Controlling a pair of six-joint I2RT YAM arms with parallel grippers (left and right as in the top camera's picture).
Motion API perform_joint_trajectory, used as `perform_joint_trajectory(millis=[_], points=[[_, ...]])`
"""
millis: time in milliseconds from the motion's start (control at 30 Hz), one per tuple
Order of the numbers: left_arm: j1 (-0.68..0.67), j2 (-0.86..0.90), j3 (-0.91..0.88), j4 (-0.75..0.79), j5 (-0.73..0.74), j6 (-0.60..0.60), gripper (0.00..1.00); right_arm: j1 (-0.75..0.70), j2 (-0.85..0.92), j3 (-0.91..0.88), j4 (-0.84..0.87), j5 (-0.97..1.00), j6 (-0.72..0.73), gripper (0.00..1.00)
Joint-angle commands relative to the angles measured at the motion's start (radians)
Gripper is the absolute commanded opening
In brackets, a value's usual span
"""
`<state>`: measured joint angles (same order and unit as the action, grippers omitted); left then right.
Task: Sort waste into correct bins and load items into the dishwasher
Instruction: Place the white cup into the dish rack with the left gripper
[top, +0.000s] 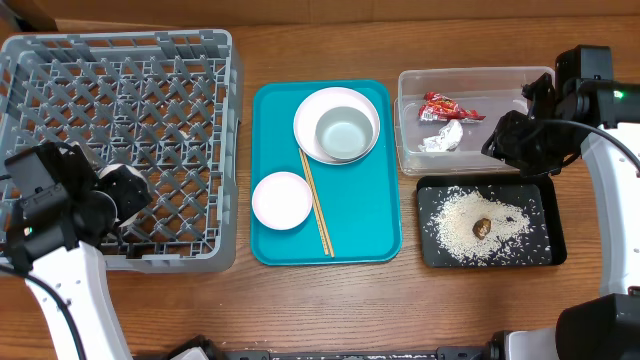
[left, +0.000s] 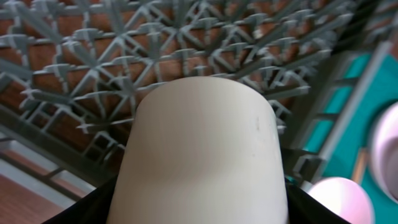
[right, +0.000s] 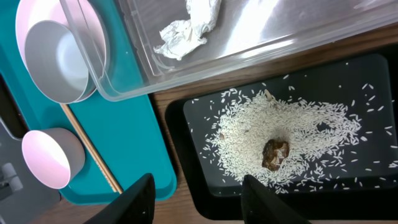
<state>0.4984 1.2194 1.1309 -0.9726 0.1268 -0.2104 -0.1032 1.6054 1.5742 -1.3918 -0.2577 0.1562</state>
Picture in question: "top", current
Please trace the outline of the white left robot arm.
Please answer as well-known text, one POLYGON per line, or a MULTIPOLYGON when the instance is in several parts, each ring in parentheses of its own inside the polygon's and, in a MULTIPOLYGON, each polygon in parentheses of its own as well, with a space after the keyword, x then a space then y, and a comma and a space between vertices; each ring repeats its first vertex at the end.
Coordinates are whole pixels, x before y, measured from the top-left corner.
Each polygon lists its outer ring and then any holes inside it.
POLYGON ((101 242, 151 202, 144 176, 124 164, 95 171, 80 145, 47 142, 8 158, 20 192, 6 230, 3 270, 21 277, 60 359, 128 359, 110 298, 101 242))

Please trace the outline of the red snack wrapper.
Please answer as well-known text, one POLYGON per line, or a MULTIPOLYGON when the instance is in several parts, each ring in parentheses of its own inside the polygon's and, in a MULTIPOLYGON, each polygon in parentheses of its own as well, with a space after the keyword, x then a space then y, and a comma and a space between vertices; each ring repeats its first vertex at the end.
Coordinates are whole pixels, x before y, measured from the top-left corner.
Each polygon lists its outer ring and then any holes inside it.
POLYGON ((418 112, 420 121, 457 120, 463 123, 476 123, 485 119, 485 116, 476 110, 464 109, 456 101, 440 93, 427 92, 424 101, 418 112))

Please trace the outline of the white paper cup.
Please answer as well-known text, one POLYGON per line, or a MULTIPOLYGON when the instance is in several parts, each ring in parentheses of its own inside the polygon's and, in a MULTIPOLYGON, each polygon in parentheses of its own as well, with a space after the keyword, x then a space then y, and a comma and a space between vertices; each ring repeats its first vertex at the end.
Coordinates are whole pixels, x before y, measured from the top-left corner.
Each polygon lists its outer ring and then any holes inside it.
POLYGON ((113 200, 117 209, 115 225, 120 228, 131 225, 151 201, 146 179, 130 165, 112 164, 103 168, 98 190, 113 200))

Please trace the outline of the brown food scrap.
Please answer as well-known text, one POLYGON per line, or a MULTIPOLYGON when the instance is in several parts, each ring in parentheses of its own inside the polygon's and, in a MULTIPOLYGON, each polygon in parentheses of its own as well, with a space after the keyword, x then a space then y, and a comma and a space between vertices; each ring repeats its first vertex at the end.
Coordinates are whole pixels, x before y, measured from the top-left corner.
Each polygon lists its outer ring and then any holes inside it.
POLYGON ((483 240, 491 232, 492 222, 488 218, 481 218, 475 222, 472 232, 476 238, 483 240))

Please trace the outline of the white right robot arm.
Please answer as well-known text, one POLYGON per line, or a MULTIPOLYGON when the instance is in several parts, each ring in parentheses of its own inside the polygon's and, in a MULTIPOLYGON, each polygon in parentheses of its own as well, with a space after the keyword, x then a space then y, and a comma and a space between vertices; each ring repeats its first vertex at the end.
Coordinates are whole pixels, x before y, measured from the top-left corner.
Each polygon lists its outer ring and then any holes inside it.
POLYGON ((523 176, 588 168, 602 250, 600 296, 564 310, 555 326, 495 334, 489 359, 636 359, 639 356, 639 87, 613 75, 606 46, 578 45, 555 73, 523 87, 527 113, 502 116, 483 154, 523 176))

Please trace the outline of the grey bowl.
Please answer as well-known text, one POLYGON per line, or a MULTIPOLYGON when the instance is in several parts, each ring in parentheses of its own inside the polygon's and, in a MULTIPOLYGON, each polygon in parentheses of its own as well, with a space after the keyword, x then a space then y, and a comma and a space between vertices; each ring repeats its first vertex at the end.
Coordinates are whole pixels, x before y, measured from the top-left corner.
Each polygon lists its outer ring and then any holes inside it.
POLYGON ((374 143, 369 118, 353 107, 335 107, 324 113, 315 128, 320 148, 332 159, 347 162, 365 155, 374 143))

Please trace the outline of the white rice grains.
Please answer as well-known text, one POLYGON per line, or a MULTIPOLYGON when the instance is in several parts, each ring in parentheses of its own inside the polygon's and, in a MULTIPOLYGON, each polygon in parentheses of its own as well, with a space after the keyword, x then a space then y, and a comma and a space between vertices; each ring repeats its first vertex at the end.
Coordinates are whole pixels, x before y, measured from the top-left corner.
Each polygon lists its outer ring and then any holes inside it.
POLYGON ((552 263, 539 188, 534 185, 428 186, 417 192, 423 258, 429 267, 552 263), (479 240, 472 227, 492 222, 479 240))

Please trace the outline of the white tissue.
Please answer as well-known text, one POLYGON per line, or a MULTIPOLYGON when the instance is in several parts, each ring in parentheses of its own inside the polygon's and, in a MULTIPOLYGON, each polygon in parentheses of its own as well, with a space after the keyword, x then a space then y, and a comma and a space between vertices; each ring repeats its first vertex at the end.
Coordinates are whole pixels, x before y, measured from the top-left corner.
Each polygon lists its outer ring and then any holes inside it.
POLYGON ((423 139, 418 145, 421 152, 449 152, 454 151, 463 137, 463 127, 458 120, 450 120, 437 135, 423 139))

